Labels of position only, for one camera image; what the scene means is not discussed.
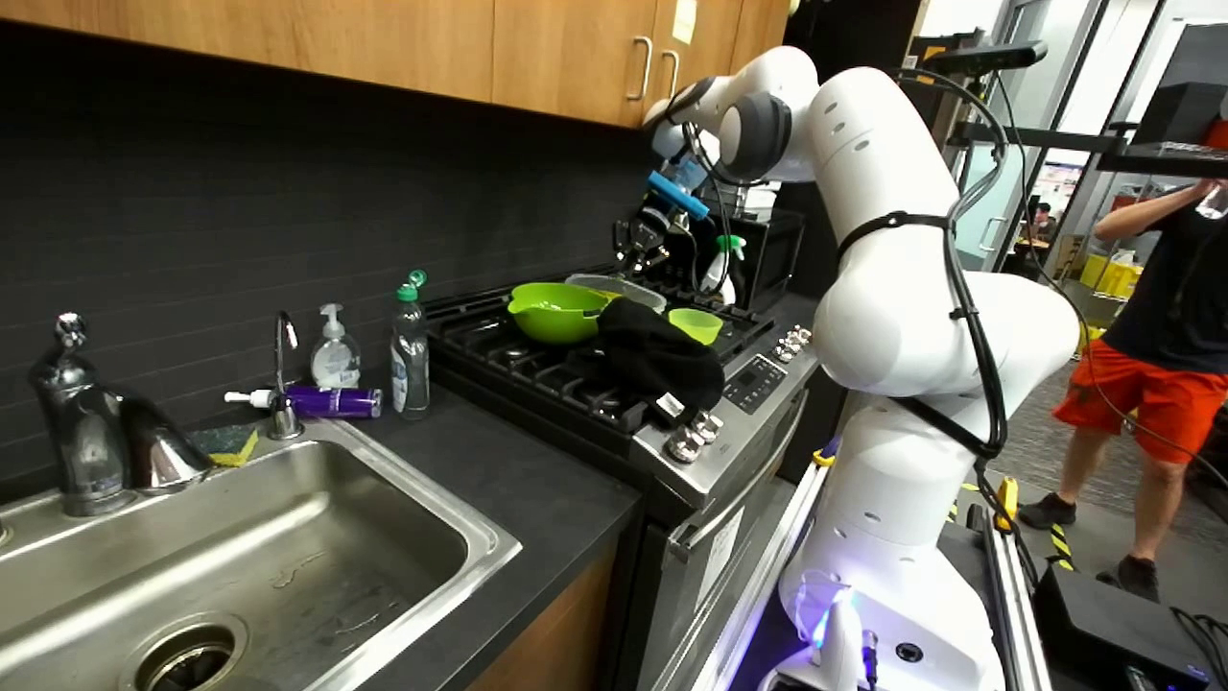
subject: person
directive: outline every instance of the person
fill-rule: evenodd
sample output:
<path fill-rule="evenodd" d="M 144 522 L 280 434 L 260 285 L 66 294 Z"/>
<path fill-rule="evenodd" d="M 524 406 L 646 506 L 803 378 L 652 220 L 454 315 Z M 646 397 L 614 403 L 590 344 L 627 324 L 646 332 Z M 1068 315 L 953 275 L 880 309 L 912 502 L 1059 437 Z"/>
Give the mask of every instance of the person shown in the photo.
<path fill-rule="evenodd" d="M 1037 243 L 1046 246 L 1050 230 L 1055 230 L 1050 203 L 1037 203 L 1037 211 L 1026 220 L 1022 243 L 1026 246 L 1037 246 Z"/>
<path fill-rule="evenodd" d="M 1228 392 L 1228 221 L 1192 205 L 1200 181 L 1109 211 L 1094 235 L 1128 243 L 1158 230 L 1155 253 L 1115 315 L 1068 378 L 1055 417 L 1074 424 L 1059 487 L 1022 506 L 1026 525 L 1069 525 L 1080 491 L 1119 431 L 1147 452 L 1135 487 L 1135 537 L 1106 584 L 1158 597 L 1155 555 L 1183 506 L 1184 464 L 1206 445 Z"/>

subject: drain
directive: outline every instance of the drain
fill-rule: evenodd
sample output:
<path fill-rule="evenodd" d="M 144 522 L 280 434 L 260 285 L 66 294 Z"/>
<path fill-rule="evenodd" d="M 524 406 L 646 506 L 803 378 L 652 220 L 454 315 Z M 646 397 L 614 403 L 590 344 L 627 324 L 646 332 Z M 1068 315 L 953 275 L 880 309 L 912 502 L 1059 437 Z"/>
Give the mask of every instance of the drain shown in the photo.
<path fill-rule="evenodd" d="M 226 626 L 196 626 L 157 639 L 138 662 L 138 691 L 193 691 L 224 678 L 235 660 Z"/>

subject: stainless steel sink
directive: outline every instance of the stainless steel sink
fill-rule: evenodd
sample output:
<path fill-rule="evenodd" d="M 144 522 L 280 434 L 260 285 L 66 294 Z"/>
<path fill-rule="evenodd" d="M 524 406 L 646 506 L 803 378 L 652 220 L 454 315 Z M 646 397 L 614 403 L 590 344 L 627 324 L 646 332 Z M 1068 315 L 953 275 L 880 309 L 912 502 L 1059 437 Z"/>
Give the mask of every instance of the stainless steel sink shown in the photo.
<path fill-rule="evenodd" d="M 0 509 L 0 685 L 362 685 L 523 547 L 347 420 L 104 518 Z"/>

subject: dark gray backsplash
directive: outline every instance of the dark gray backsplash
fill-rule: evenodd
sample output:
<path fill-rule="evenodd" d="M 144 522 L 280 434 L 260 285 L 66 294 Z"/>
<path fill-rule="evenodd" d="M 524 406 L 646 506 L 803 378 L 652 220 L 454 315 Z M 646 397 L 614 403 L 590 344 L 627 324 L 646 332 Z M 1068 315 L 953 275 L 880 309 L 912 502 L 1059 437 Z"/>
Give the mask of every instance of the dark gray backsplash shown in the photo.
<path fill-rule="evenodd" d="M 376 360 L 426 294 L 602 263 L 641 132 L 0 22 L 0 502 L 51 482 L 25 373 L 61 308 L 170 417 L 267 364 L 271 309 L 336 298 Z"/>

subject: dish soap bottle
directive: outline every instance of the dish soap bottle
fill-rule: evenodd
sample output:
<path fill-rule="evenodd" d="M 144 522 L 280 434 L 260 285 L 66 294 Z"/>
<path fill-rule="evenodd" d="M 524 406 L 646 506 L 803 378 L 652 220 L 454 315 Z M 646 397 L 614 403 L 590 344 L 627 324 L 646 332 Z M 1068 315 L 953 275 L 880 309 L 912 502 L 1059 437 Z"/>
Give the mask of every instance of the dish soap bottle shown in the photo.
<path fill-rule="evenodd" d="M 61 309 L 55 332 L 56 342 L 32 378 L 61 464 L 61 502 L 70 514 L 100 514 L 119 506 L 128 487 L 123 396 L 109 392 L 83 360 L 87 321 L 80 309 Z"/>
<path fill-rule="evenodd" d="M 416 269 L 395 292 L 395 321 L 393 321 L 393 414 L 418 417 L 428 406 L 428 321 L 422 309 L 426 272 Z"/>
<path fill-rule="evenodd" d="M 324 303 L 324 342 L 309 358 L 309 378 L 320 392 L 347 392 L 362 378 L 362 351 L 341 324 L 341 303 Z"/>

